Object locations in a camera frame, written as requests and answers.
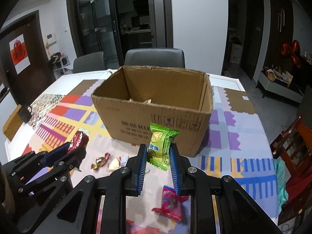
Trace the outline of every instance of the patterned cloth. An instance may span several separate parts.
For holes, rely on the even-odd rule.
[[[71,176],[74,186],[86,175],[99,178],[110,174],[105,167],[98,172],[90,168],[95,159],[106,152],[111,154],[111,161],[122,155],[135,156],[138,151],[137,145],[113,139],[107,132],[90,97],[100,83],[101,80],[84,80],[62,98],[47,114],[24,151],[50,151],[70,141],[80,127],[89,130],[87,155],[80,166],[82,172],[75,171]],[[272,154],[258,115],[245,92],[218,87],[213,90],[214,109],[210,126],[202,141],[202,151],[195,158],[189,158],[192,165],[208,175],[231,175],[271,218],[277,217],[277,188]],[[190,200],[182,203],[185,217],[181,223],[151,212],[153,207],[161,205],[163,185],[173,186],[170,169],[165,172],[148,163],[147,172],[141,196],[126,199],[127,232],[188,233]],[[99,211],[97,233],[101,212],[102,209]]]

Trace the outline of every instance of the green candy wrapper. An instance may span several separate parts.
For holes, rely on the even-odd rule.
[[[166,171],[169,168],[169,149],[178,130],[169,129],[160,125],[151,123],[152,131],[151,142],[148,146],[147,161],[152,165]]]

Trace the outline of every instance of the cabinet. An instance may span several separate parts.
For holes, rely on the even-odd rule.
[[[130,49],[135,48],[151,48],[152,36],[151,32],[126,33],[121,37],[122,52],[124,58]]]
[[[292,43],[294,33],[294,13],[290,0],[270,0],[271,26],[264,67],[283,63],[280,53],[284,43]]]

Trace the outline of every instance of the door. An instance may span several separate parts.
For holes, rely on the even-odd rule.
[[[83,54],[103,51],[106,68],[123,65],[115,0],[77,0]]]
[[[39,13],[32,13],[6,29],[5,32],[9,33],[0,40],[0,60],[4,81],[10,87],[15,101],[21,105],[30,105],[55,81],[52,68],[48,67],[43,41],[40,41],[42,36],[41,32],[38,32],[40,30],[38,23]],[[17,73],[9,43],[20,35],[23,35],[30,65]]]
[[[281,49],[284,43],[292,43],[294,33],[294,14],[290,0],[270,0],[271,27],[265,67],[280,66],[283,64]]]
[[[247,0],[246,30],[241,67],[250,79],[257,67],[264,24],[264,0]]]

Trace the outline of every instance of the glass sliding door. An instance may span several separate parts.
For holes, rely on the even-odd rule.
[[[109,0],[93,0],[94,18],[101,51],[107,68],[118,68],[118,56],[114,39]]]
[[[115,0],[76,0],[82,55],[103,51],[107,69],[124,64],[115,4]]]

